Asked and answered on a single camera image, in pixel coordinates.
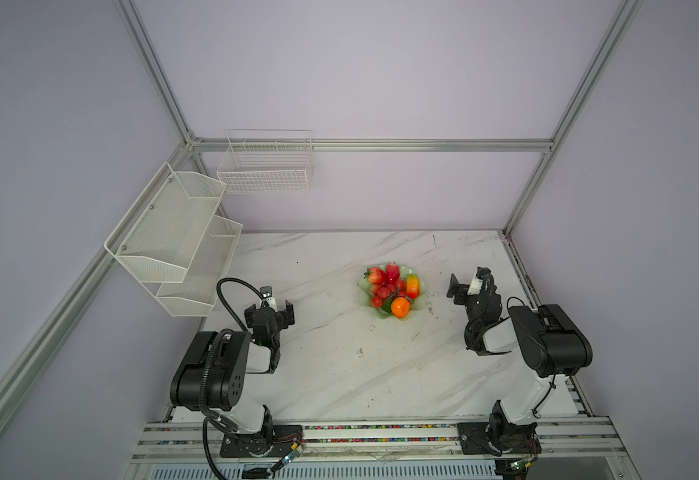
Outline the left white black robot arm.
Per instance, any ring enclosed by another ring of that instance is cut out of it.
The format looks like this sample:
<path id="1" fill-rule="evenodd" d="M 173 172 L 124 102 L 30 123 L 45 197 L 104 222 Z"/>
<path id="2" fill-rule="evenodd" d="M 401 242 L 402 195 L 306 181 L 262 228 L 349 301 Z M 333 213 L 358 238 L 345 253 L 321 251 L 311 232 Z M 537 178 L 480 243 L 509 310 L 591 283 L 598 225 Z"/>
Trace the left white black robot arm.
<path id="1" fill-rule="evenodd" d="M 296 323 L 292 302 L 279 310 L 267 297 L 245 311 L 249 330 L 201 331 L 170 386 L 175 407 L 199 412 L 209 424 L 237 436 L 267 434 L 272 414 L 245 392 L 248 377 L 273 374 L 281 360 L 281 333 Z"/>

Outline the green scalloped fruit bowl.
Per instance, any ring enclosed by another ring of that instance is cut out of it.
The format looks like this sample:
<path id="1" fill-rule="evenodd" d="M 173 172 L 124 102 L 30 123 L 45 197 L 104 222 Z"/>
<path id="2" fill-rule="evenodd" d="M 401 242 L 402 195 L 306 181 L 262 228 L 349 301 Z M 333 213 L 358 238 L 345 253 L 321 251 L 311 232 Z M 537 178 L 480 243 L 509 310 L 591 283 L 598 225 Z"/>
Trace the green scalloped fruit bowl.
<path id="1" fill-rule="evenodd" d="M 379 319 L 397 320 L 408 320 L 425 308 L 429 290 L 421 274 L 395 262 L 368 267 L 357 287 L 361 307 Z"/>

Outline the red yellow fake mango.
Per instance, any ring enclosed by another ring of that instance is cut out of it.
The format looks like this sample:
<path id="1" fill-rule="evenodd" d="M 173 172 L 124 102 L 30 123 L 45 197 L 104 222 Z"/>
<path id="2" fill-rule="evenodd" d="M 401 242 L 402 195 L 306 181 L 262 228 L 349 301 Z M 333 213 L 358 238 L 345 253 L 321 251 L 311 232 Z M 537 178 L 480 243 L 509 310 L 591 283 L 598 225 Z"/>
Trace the red yellow fake mango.
<path id="1" fill-rule="evenodd" d="M 421 294 L 421 280 L 417 275 L 409 275 L 405 278 L 405 295 L 409 299 L 417 299 Z"/>

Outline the white mesh shelf lower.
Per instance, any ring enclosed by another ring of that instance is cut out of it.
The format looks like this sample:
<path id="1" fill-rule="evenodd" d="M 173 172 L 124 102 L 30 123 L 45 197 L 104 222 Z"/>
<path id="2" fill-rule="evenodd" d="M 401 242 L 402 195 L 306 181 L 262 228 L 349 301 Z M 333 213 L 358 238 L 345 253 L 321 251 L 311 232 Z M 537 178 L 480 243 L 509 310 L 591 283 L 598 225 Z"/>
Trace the white mesh shelf lower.
<path id="1" fill-rule="evenodd" d="M 215 215 L 182 283 L 165 283 L 157 302 L 173 317 L 207 317 L 217 302 L 216 285 L 227 276 L 243 225 Z"/>

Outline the fake orange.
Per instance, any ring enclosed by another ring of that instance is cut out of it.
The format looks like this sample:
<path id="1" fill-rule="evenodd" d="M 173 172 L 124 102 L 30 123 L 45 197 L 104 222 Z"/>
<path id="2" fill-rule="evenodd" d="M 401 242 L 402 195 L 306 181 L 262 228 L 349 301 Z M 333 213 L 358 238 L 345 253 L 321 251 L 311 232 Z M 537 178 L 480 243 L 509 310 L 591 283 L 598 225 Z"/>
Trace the fake orange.
<path id="1" fill-rule="evenodd" d="M 389 309 L 391 309 L 391 314 L 393 314 L 393 316 L 403 319 L 407 317 L 409 310 L 411 310 L 411 302 L 405 297 L 398 297 L 391 302 L 391 307 Z"/>

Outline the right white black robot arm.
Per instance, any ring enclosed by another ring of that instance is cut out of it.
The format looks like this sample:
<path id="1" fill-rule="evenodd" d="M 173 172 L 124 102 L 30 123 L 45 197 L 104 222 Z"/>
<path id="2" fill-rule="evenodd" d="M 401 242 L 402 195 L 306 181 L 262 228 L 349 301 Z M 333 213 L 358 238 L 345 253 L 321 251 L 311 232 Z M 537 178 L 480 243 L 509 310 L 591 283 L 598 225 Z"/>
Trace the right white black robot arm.
<path id="1" fill-rule="evenodd" d="M 491 410 L 489 429 L 495 432 L 534 424 L 557 382 L 593 361 L 591 343 L 561 306 L 505 306 L 487 267 L 477 268 L 468 284 L 452 275 L 447 298 L 465 308 L 463 341 L 467 350 L 479 356 L 517 350 L 525 362 L 509 392 Z"/>

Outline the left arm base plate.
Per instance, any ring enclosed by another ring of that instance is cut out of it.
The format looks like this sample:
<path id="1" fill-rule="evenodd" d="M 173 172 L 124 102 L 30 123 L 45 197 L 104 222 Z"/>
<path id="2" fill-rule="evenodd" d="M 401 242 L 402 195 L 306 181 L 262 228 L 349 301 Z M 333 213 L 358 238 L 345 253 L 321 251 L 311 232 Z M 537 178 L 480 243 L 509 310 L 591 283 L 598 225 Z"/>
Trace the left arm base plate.
<path id="1" fill-rule="evenodd" d="M 304 439 L 304 428 L 297 424 L 265 425 L 256 434 L 225 436 L 221 458 L 283 457 Z"/>

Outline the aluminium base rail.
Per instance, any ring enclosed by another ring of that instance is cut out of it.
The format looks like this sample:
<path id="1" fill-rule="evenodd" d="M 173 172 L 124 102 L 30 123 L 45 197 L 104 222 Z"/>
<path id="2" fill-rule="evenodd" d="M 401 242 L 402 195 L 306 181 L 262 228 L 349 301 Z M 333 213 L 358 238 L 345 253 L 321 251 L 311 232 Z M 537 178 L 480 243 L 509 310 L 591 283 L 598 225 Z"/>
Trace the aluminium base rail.
<path id="1" fill-rule="evenodd" d="M 441 460 L 465 456 L 469 433 L 461 433 L 461 418 L 401 420 L 375 423 L 325 421 L 304 424 L 306 461 Z M 615 426 L 607 417 L 549 418 L 535 428 L 537 458 L 619 457 L 627 455 Z M 199 423 L 150 423 L 130 461 L 136 463 L 199 463 L 205 459 Z"/>

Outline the white mesh shelf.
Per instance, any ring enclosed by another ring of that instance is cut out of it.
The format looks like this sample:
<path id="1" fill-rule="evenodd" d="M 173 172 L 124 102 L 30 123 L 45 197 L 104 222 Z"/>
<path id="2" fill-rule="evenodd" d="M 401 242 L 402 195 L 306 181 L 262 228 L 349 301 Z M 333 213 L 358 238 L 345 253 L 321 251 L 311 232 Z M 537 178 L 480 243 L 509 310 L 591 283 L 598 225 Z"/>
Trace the white mesh shelf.
<path id="1" fill-rule="evenodd" d="M 182 283 L 165 283 L 157 302 L 173 317 L 207 317 L 217 302 L 216 285 L 227 276 L 243 225 L 215 215 Z"/>
<path id="2" fill-rule="evenodd" d="M 141 283 L 181 283 L 225 189 L 220 180 L 166 163 L 104 248 Z"/>

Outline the red fake strawberry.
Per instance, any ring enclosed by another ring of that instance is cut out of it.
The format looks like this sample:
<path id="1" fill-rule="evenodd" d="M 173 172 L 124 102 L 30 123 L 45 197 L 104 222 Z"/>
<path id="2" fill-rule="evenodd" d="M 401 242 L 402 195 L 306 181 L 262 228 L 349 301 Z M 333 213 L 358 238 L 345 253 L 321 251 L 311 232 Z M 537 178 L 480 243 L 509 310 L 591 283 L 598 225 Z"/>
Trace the red fake strawberry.
<path id="1" fill-rule="evenodd" d="M 387 276 L 387 283 L 396 284 L 401 277 L 401 271 L 399 271 L 399 265 L 395 263 L 389 263 L 385 266 L 385 276 Z"/>
<path id="2" fill-rule="evenodd" d="M 385 285 L 387 283 L 387 274 L 385 274 L 385 271 L 379 267 L 371 267 L 369 268 L 366 272 L 365 275 L 363 276 L 367 282 L 373 284 L 373 285 Z"/>

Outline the red fake grape bunch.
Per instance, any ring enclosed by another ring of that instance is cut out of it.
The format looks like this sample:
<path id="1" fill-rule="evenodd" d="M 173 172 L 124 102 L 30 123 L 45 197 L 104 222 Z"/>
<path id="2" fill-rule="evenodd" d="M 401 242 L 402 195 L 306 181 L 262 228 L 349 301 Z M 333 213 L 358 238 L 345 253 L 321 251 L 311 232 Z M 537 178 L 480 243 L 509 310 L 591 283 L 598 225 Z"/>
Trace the red fake grape bunch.
<path id="1" fill-rule="evenodd" d="M 405 295 L 405 280 L 399 279 L 396 284 L 372 285 L 371 286 L 371 307 L 381 310 L 381 312 L 391 315 L 391 302 L 398 297 Z"/>

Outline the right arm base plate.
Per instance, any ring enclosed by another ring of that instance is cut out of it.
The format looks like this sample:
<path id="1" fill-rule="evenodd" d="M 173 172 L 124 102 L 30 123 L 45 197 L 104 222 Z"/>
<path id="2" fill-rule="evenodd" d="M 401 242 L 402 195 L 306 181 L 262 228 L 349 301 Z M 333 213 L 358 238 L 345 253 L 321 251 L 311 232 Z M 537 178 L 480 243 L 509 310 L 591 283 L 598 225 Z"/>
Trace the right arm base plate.
<path id="1" fill-rule="evenodd" d="M 457 440 L 465 455 L 533 455 L 541 452 L 536 429 L 535 423 L 493 426 L 489 422 L 463 422 L 457 424 Z"/>

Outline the white mesh shelf upper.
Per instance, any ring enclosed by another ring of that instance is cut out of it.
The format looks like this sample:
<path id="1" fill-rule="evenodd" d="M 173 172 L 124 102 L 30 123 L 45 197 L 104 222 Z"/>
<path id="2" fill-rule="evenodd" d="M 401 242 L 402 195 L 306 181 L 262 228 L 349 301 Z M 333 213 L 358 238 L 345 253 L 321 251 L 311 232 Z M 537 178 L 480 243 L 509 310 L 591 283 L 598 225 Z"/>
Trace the white mesh shelf upper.
<path id="1" fill-rule="evenodd" d="M 181 283 L 225 189 L 220 180 L 166 163 L 104 248 L 141 283 Z"/>

